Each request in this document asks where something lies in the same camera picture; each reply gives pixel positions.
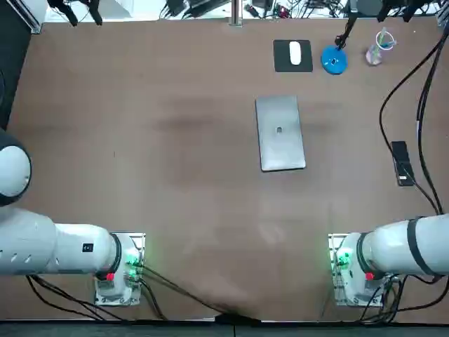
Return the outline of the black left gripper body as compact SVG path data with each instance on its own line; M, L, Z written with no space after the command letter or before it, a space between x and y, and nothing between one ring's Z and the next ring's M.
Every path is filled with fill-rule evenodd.
M83 4L87 6L89 9L98 9L100 3L99 0L47 0L47 3L51 8L57 9L67 7L72 2L75 3L78 2L80 4Z

